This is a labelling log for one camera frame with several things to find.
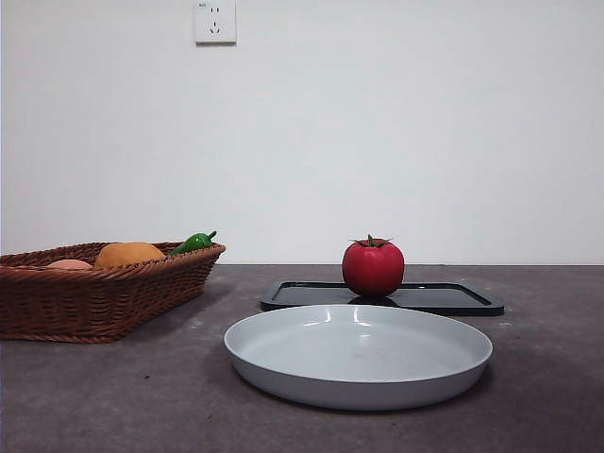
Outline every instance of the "plate rim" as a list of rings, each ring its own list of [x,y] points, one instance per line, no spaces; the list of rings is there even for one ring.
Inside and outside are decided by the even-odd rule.
[[[344,309],[354,309],[354,308],[364,308],[365,310],[394,310],[395,312],[399,312],[402,313],[403,315],[405,313],[409,314],[409,312],[412,312],[416,315],[419,316],[433,316],[436,318],[444,318],[449,322],[452,322],[454,324],[459,324],[464,326],[465,328],[469,328],[471,330],[474,330],[475,333],[477,333],[477,335],[479,337],[482,337],[484,340],[486,340],[486,344],[488,346],[488,351],[486,353],[486,355],[484,357],[482,357],[479,361],[474,362],[471,366],[468,366],[460,371],[457,372],[453,372],[453,373],[444,373],[444,374],[440,374],[437,376],[432,376],[432,377],[415,377],[415,378],[408,378],[408,379],[357,379],[357,380],[352,380],[352,379],[334,379],[334,378],[326,378],[326,377],[313,377],[313,376],[303,376],[300,374],[294,374],[294,373],[288,373],[288,372],[284,372],[284,371],[278,371],[276,369],[273,368],[268,368],[266,366],[262,366],[262,365],[258,365],[257,363],[254,363],[253,361],[249,361],[247,359],[244,359],[240,354],[238,354],[237,352],[234,351],[234,349],[232,348],[232,346],[230,344],[228,344],[228,340],[227,337],[229,336],[229,332],[231,332],[234,328],[236,328],[237,325],[246,322],[252,318],[256,318],[259,316],[278,316],[278,313],[283,312],[285,310],[309,310],[310,308],[322,308],[322,309],[328,309],[328,308],[344,308]],[[310,380],[315,380],[315,381],[321,381],[321,382],[333,382],[333,383],[339,383],[339,384],[363,384],[363,385],[385,385],[385,384],[405,384],[405,383],[414,383],[414,382],[430,382],[432,380],[438,380],[438,379],[443,379],[443,378],[453,378],[455,376],[459,376],[459,375],[463,375],[465,373],[471,372],[473,370],[476,370],[479,367],[482,367],[486,364],[486,362],[489,361],[489,359],[493,356],[493,353],[495,351],[494,346],[493,346],[493,342],[491,341],[491,339],[481,330],[477,329],[474,326],[470,326],[469,324],[466,324],[462,321],[459,321],[457,319],[453,319],[453,318],[449,318],[448,316],[442,316],[440,314],[434,314],[434,313],[429,313],[426,311],[418,311],[418,310],[411,310],[411,309],[401,309],[401,308],[396,308],[396,307],[382,307],[382,306],[373,306],[373,305],[354,305],[354,304],[329,304],[329,305],[304,305],[304,306],[298,306],[298,307],[289,307],[286,309],[279,309],[279,310],[270,310],[270,311],[262,311],[260,313],[256,313],[250,316],[245,317],[244,319],[241,319],[239,321],[237,321],[236,323],[234,323],[232,326],[230,326],[224,336],[223,336],[223,345],[225,346],[226,350],[228,351],[228,353],[234,357],[237,358],[237,360],[242,361],[252,367],[255,367],[257,369],[260,370],[264,370],[266,372],[269,373],[276,373],[285,377],[289,377],[289,378],[302,378],[302,379],[310,379]]]

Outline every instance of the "tray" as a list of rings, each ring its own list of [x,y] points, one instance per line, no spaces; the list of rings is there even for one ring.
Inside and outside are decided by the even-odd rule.
[[[267,311],[233,325],[224,342],[237,372],[265,392],[352,411],[444,401],[470,388],[493,353],[460,321],[369,305]]]
[[[263,310],[305,305],[356,304],[426,311],[444,316],[498,316],[502,303],[460,283],[402,283],[387,297],[361,297],[343,282],[278,281],[260,299]]]

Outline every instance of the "black tray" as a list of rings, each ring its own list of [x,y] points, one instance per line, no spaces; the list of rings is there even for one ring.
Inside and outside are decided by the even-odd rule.
[[[501,303],[459,283],[402,283],[387,297],[369,298],[354,294],[345,283],[279,281],[260,299],[263,310],[328,304],[381,305],[445,316],[497,316],[504,312]]]

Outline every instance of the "table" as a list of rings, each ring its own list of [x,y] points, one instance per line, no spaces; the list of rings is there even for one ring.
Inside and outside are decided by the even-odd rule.
[[[205,293],[114,344],[0,344],[3,453],[604,451],[604,266],[412,265],[506,313],[458,317],[492,340],[480,381],[406,411],[317,409],[265,394],[222,345],[276,280],[337,265],[216,265]]]

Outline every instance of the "electrical socket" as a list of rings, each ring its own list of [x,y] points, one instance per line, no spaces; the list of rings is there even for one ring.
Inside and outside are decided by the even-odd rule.
[[[194,15],[195,44],[237,42],[236,0],[198,0]]]

